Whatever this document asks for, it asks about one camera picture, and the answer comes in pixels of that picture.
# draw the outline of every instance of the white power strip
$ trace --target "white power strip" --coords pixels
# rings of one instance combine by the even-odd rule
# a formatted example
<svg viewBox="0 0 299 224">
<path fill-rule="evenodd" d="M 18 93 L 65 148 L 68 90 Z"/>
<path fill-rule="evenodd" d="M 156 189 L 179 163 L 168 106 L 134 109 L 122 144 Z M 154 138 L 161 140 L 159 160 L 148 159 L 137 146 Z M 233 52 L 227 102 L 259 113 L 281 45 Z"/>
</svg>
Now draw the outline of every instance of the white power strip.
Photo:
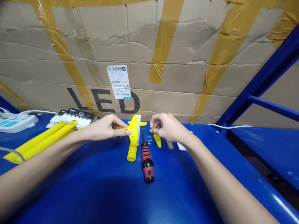
<svg viewBox="0 0 299 224">
<path fill-rule="evenodd" d="M 35 115 L 29 115 L 28 118 L 23 120 L 6 118 L 0 122 L 0 132 L 17 133 L 33 127 L 38 121 Z"/>
</svg>

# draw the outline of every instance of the blue workbench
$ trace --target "blue workbench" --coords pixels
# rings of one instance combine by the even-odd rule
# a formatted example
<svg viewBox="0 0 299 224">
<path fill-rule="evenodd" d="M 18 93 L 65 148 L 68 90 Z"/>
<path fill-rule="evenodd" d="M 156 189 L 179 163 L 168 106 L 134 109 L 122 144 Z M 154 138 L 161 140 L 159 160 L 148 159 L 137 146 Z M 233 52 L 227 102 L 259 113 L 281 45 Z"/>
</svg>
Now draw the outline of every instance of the blue workbench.
<svg viewBox="0 0 299 224">
<path fill-rule="evenodd" d="M 0 146 L 17 148 L 46 130 L 51 116 L 15 134 L 0 133 Z M 298 223 L 297 211 L 216 129 L 185 125 L 281 223 Z M 149 125 L 144 127 L 146 141 Z M 9 223 L 222 223 L 187 151 L 150 145 L 155 182 L 146 184 L 140 147 L 126 160 L 128 137 L 89 142 L 60 166 Z M 0 174 L 16 166 L 0 160 Z"/>
<path fill-rule="evenodd" d="M 231 131 L 273 172 L 299 190 L 299 130 L 235 128 Z"/>
</svg>

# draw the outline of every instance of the left hand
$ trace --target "left hand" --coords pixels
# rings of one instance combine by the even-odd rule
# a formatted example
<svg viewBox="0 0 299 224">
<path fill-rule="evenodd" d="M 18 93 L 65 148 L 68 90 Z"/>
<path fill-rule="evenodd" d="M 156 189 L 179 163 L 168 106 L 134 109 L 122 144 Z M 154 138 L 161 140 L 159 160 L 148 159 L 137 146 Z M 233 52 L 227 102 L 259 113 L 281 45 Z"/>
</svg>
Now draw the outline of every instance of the left hand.
<svg viewBox="0 0 299 224">
<path fill-rule="evenodd" d="M 129 130 L 116 130 L 126 127 L 128 127 L 128 125 L 125 122 L 114 114 L 109 114 L 74 133 L 80 133 L 84 140 L 87 141 L 100 141 L 132 134 L 132 131 Z"/>
</svg>

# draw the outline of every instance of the forearm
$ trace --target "forearm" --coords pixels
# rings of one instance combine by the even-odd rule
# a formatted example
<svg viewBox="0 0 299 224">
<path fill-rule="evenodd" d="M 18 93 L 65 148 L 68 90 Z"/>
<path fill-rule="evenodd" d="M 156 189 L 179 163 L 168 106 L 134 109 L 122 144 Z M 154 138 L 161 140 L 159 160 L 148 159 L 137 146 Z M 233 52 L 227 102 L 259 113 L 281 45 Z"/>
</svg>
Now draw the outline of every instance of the forearm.
<svg viewBox="0 0 299 224">
<path fill-rule="evenodd" d="M 0 222 L 18 209 L 24 198 L 84 143 L 74 132 L 0 176 Z"/>
<path fill-rule="evenodd" d="M 200 139 L 192 135 L 185 145 L 225 223 L 278 223 Z"/>
</svg>

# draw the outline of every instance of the cardboard box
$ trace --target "cardboard box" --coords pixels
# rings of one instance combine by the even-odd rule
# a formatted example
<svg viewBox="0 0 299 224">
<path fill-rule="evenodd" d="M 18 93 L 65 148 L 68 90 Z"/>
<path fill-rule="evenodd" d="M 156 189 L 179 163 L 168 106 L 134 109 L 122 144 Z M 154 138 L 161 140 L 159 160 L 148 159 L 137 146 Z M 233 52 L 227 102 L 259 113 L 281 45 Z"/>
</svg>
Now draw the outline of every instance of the cardboard box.
<svg viewBox="0 0 299 224">
<path fill-rule="evenodd" d="M 295 27 L 292 20 L 283 37 L 271 35 L 286 12 L 298 15 L 293 1 L 245 10 L 224 0 L 16 2 L 0 13 L 0 95 L 17 109 L 142 120 L 168 112 L 197 124 L 220 118 Z M 114 98 L 109 65 L 126 65 L 132 99 Z M 296 86 L 286 84 L 297 73 L 293 66 L 265 98 L 299 109 Z M 254 107 L 248 113 L 235 124 L 299 127 Z"/>
</svg>

